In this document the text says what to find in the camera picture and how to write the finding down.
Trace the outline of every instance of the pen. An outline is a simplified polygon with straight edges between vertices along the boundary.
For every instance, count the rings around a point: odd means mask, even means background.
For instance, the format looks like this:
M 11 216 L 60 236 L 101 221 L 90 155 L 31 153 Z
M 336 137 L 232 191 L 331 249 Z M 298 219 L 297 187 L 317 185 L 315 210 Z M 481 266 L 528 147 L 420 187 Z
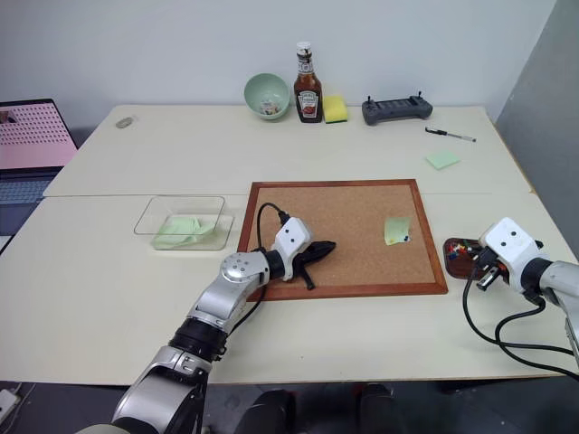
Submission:
M 424 127 L 424 130 L 426 130 L 427 133 L 438 134 L 440 136 L 451 136 L 451 137 L 461 138 L 462 140 L 468 140 L 470 142 L 476 142 L 477 141 L 476 138 L 468 137 L 468 136 L 459 136 L 458 134 L 452 134 L 452 133 L 449 133 L 448 131 L 444 131 L 442 129 L 430 129 L 428 127 Z

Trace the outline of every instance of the cork board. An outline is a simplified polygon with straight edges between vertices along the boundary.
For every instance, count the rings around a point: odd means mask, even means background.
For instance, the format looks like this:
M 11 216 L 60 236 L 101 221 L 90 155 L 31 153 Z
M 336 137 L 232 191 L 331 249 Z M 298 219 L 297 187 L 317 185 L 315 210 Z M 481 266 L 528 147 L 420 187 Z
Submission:
M 238 251 L 257 247 L 255 222 L 264 202 L 300 217 L 314 241 L 337 243 L 324 259 L 307 266 L 316 288 L 308 290 L 302 278 L 277 280 L 269 284 L 266 300 L 448 292 L 413 179 L 253 183 Z M 389 216 L 411 218 L 409 242 L 386 246 L 384 222 Z M 279 229 L 277 213 L 266 208 L 261 215 L 265 248 Z

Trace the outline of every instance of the green bowl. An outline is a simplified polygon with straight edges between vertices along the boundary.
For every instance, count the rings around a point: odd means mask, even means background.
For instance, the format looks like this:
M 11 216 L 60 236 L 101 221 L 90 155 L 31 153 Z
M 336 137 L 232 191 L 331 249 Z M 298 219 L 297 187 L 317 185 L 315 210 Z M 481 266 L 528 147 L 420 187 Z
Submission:
M 245 104 L 262 119 L 282 117 L 290 106 L 290 88 L 275 74 L 263 73 L 250 78 L 243 90 Z

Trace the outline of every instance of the bottle cap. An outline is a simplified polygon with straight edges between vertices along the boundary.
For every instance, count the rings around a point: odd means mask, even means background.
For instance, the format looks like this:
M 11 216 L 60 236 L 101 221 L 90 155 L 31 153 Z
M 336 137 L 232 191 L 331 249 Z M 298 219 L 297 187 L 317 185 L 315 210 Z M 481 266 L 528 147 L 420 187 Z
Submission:
M 300 56 L 309 56 L 311 54 L 311 43 L 298 42 L 298 54 Z

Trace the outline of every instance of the black cable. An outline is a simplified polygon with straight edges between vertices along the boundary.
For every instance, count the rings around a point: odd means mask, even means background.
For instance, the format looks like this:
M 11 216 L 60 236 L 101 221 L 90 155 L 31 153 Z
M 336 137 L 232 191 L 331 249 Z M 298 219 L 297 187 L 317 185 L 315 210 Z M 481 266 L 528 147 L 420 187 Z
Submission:
M 278 212 L 278 215 L 280 217 L 280 221 L 281 224 L 285 224 L 285 222 L 287 221 L 287 219 L 289 218 L 289 215 L 283 211 L 278 205 L 276 205 L 275 203 L 271 203 L 271 202 L 265 202 L 262 203 L 260 206 L 260 209 L 257 211 L 257 222 L 256 222 L 256 226 L 257 226 L 257 246 L 258 249 L 261 250 L 263 249 L 263 244 L 261 243 L 261 213 L 263 212 L 263 210 L 270 206 L 271 208 L 273 208 L 274 210 L 276 210 Z M 247 314 L 245 314 L 243 316 L 242 319 L 240 319 L 237 323 L 235 323 L 235 325 L 232 328 L 232 331 L 229 333 L 229 336 L 231 336 L 231 334 L 237 329 L 237 327 L 239 327 L 241 324 L 243 324 L 243 322 L 249 318 L 253 312 L 255 312 L 255 310 L 260 306 L 261 302 L 263 301 L 263 299 L 265 298 L 265 293 L 267 292 L 268 287 L 267 285 L 265 285 L 262 289 L 261 289 L 261 294 L 260 297 L 257 299 L 257 301 L 255 302 L 255 305 L 253 305 L 253 307 L 249 310 L 249 312 Z
M 564 375 L 567 375 L 567 376 L 573 378 L 576 382 L 579 382 L 579 375 L 577 375 L 576 373 L 572 373 L 571 371 L 567 371 L 566 369 L 559 368 L 557 366 L 552 366 L 550 364 L 535 363 L 535 362 L 531 362 L 527 359 L 523 359 L 522 357 L 519 357 L 518 355 L 510 352 L 507 349 L 507 347 L 504 346 L 502 341 L 500 340 L 500 330 L 505 326 L 506 323 L 509 323 L 510 321 L 514 321 L 515 319 L 524 318 L 526 316 L 537 315 L 545 310 L 545 306 L 546 306 L 545 300 L 543 298 L 539 298 L 538 300 L 540 300 L 540 301 L 538 301 L 539 306 L 537 308 L 535 308 L 533 310 L 529 310 L 527 312 L 522 312 L 520 314 L 514 314 L 511 316 L 507 316 L 505 319 L 503 319 L 502 321 L 500 321 L 497 324 L 497 327 L 495 328 L 495 338 L 498 341 L 498 346 L 500 347 L 501 350 L 503 350 L 505 352 L 506 355 L 515 359 L 517 362 L 520 362 L 522 364 L 526 364 L 527 366 L 531 366 L 534 368 L 544 369 L 546 371 L 553 371 L 554 373 L 562 373 Z
M 472 318 L 470 317 L 470 313 L 469 313 L 469 306 L 467 304 L 467 300 L 468 300 L 469 292 L 470 292 L 470 286 L 472 285 L 472 280 L 477 275 L 477 271 L 479 271 L 479 267 L 475 264 L 474 268 L 472 269 L 472 272 L 469 275 L 469 278 L 467 279 L 467 283 L 464 287 L 464 291 L 462 292 L 462 310 L 464 311 L 464 316 L 467 318 L 467 323 L 469 323 L 469 326 L 474 331 L 474 333 L 479 335 L 485 341 L 487 341 L 491 344 L 494 344 L 494 345 L 500 344 L 502 346 L 511 347 L 511 348 L 523 348 L 523 349 L 527 349 L 527 350 L 555 351 L 558 353 L 574 355 L 573 351 L 568 350 L 567 348 L 561 348 L 559 346 L 541 345 L 541 344 L 516 344 L 516 343 L 512 343 L 512 342 L 502 342 L 502 341 L 499 342 L 496 339 L 493 339 L 492 337 L 488 337 L 487 335 L 482 333 L 472 322 Z

